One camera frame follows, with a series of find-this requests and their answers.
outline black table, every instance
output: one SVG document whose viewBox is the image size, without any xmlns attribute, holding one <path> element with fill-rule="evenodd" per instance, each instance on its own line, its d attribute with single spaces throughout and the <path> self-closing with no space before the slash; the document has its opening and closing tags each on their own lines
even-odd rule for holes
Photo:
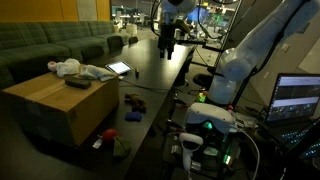
<svg viewBox="0 0 320 180">
<path fill-rule="evenodd" d="M 117 52 L 88 62 L 96 66 L 124 60 L 138 68 L 140 77 L 130 71 L 120 82 L 120 105 L 78 149 L 54 142 L 43 142 L 24 134 L 9 115 L 5 102 L 0 108 L 0 179 L 123 179 L 166 99 L 171 86 L 187 57 L 189 48 L 176 45 L 172 59 L 160 59 L 156 40 L 143 40 Z M 147 103 L 141 122 L 124 120 L 131 106 L 124 103 L 125 93 L 137 93 Z M 91 146 L 105 129 L 114 128 L 131 142 L 131 152 L 121 161 L 112 158 L 112 148 Z"/>
</svg>

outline cardboard box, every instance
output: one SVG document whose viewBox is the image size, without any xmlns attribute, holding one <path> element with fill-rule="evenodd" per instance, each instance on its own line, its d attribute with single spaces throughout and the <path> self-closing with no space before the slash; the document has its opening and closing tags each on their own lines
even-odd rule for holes
<svg viewBox="0 0 320 180">
<path fill-rule="evenodd" d="M 119 105 L 118 77 L 79 89 L 48 73 L 3 92 L 23 131 L 67 146 L 81 145 Z"/>
</svg>

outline red object on floor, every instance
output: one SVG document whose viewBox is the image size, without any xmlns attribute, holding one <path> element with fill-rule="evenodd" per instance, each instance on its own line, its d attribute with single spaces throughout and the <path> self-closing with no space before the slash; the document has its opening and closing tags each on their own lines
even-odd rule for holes
<svg viewBox="0 0 320 180">
<path fill-rule="evenodd" d="M 103 142 L 107 144 L 113 144 L 114 143 L 113 137 L 117 135 L 119 135 L 119 133 L 115 129 L 107 129 L 103 131 L 103 134 L 102 134 Z"/>
</svg>

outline tablet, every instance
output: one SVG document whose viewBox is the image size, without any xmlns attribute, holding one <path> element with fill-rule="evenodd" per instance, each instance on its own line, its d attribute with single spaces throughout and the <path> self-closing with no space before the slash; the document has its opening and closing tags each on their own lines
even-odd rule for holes
<svg viewBox="0 0 320 180">
<path fill-rule="evenodd" d="M 107 64 L 106 68 L 117 74 L 123 74 L 132 69 L 132 67 L 124 61 L 118 61 L 118 62 Z"/>
</svg>

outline laptop screen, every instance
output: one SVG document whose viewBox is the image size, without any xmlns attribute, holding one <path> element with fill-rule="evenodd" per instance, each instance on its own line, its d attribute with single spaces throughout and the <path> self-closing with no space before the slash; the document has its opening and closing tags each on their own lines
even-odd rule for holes
<svg viewBox="0 0 320 180">
<path fill-rule="evenodd" d="M 320 98 L 320 74 L 278 74 L 266 122 L 313 116 Z"/>
</svg>

